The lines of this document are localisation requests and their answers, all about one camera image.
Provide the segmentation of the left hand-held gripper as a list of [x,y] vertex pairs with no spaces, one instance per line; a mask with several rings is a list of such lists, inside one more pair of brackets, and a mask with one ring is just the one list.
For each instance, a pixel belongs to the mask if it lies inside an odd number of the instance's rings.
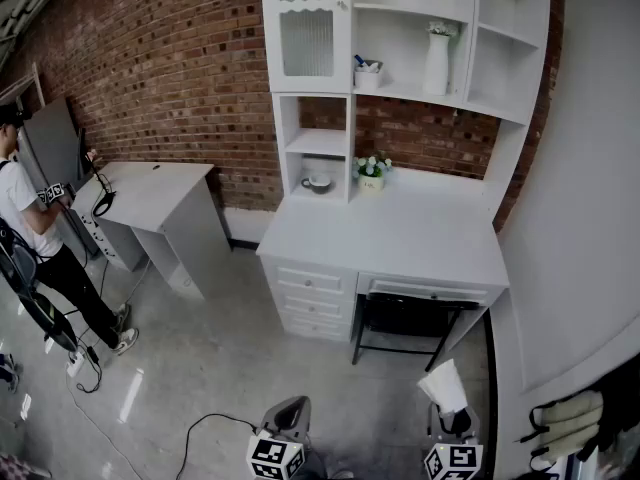
[[312,479],[309,427],[308,396],[290,397],[268,409],[249,438],[247,465],[253,478]]

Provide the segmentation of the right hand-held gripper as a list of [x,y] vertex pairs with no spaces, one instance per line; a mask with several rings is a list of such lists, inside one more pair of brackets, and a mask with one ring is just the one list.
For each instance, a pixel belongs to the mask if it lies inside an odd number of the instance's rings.
[[423,460],[429,479],[472,479],[482,465],[483,448],[478,435],[480,419],[472,407],[464,410],[467,428],[461,436],[442,431],[440,407],[431,402],[428,436],[433,446]]

